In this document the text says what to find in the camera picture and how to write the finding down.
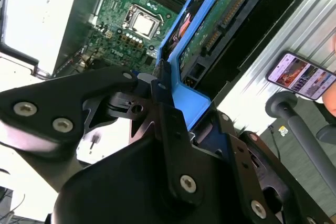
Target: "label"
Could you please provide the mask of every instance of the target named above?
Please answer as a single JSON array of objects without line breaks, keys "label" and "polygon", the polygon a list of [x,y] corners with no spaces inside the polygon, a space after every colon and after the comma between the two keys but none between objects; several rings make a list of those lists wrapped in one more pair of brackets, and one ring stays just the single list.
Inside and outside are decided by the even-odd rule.
[{"label": "label", "polygon": [[288,129],[284,126],[281,126],[279,129],[279,132],[281,134],[281,136],[286,136],[286,134],[288,133]]},{"label": "label", "polygon": [[117,56],[119,56],[119,57],[123,57],[123,56],[124,56],[123,53],[118,52],[118,51],[116,51],[116,50],[114,50],[114,49],[112,49],[111,53],[113,53],[113,54],[115,54],[115,55],[117,55]]}]

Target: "screw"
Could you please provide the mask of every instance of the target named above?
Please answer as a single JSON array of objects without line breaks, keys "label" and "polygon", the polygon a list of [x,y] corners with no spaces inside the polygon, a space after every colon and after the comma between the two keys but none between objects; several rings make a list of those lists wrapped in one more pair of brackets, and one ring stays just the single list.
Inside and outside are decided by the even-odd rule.
[{"label": "screw", "polygon": [[127,79],[132,79],[132,76],[129,73],[123,73],[123,75],[127,78]]},{"label": "screw", "polygon": [[161,83],[159,83],[158,85],[159,85],[159,87],[160,87],[161,89],[166,89],[166,86],[165,86],[165,85],[163,85],[163,84],[161,84]]},{"label": "screw", "polygon": [[52,123],[56,131],[67,133],[70,132],[74,127],[73,123],[66,118],[57,118]]},{"label": "screw", "polygon": [[13,107],[15,114],[21,116],[31,116],[36,114],[37,107],[30,102],[19,102]]},{"label": "screw", "polygon": [[251,201],[251,207],[252,207],[253,212],[258,217],[260,217],[261,219],[266,219],[266,211],[265,211],[264,207],[262,206],[262,204],[260,204],[256,200],[252,200]]},{"label": "screw", "polygon": [[188,193],[193,194],[196,192],[196,182],[192,177],[188,175],[182,175],[180,178],[180,184]]},{"label": "screw", "polygon": [[255,134],[250,134],[250,137],[253,141],[258,141],[258,137]]},{"label": "screw", "polygon": [[226,114],[222,114],[222,118],[223,118],[225,121],[229,121],[229,119],[230,119]]},{"label": "screw", "polygon": [[308,220],[308,222],[310,223],[310,224],[316,224],[316,222],[314,221],[314,219],[313,218],[311,218],[311,217],[307,217],[307,220]]}]

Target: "metal plate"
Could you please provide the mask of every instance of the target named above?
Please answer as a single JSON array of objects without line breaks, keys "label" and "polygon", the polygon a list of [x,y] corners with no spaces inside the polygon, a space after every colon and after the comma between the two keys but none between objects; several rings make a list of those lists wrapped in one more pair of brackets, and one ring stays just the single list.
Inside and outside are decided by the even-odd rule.
[{"label": "metal plate", "polygon": [[336,72],[335,32],[336,0],[303,0],[218,109],[229,115],[235,128],[263,132],[274,121],[265,112],[266,101],[282,90],[265,75],[280,53],[295,52]]}]

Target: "phone screen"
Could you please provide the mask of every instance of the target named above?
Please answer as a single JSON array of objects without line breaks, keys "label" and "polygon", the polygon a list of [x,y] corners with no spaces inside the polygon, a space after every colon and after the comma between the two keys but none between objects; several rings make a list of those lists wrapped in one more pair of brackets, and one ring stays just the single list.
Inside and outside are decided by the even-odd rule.
[{"label": "phone screen", "polygon": [[316,100],[334,83],[336,76],[287,53],[268,75],[268,80]]}]

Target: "black cable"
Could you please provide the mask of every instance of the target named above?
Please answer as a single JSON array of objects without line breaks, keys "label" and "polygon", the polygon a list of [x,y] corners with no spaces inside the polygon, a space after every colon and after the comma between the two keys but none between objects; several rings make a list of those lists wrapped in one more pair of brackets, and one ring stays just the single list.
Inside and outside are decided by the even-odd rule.
[{"label": "black cable", "polygon": [[3,201],[3,199],[7,196],[6,193],[8,192],[8,189],[6,189],[4,191],[4,194],[2,194],[1,198],[0,198],[0,202]]},{"label": "black cable", "polygon": [[10,222],[9,224],[18,223],[19,221],[29,221],[29,220],[30,219],[28,219],[28,218],[20,218],[18,220],[14,220],[14,221]]},{"label": "black cable", "polygon": [[279,147],[278,147],[277,142],[275,141],[275,137],[274,137],[274,127],[272,125],[269,125],[268,130],[271,133],[275,149],[277,150],[278,159],[281,162],[280,150],[279,150]]},{"label": "black cable", "polygon": [[0,219],[0,221],[2,221],[3,219],[5,219],[11,212],[14,212],[19,206],[21,206],[22,203],[23,203],[23,201],[25,201],[25,198],[26,198],[26,195],[23,194],[23,199],[22,199],[21,203],[17,207],[15,207],[13,210],[11,210],[8,213],[6,213],[5,215],[3,215],[2,218]]}]

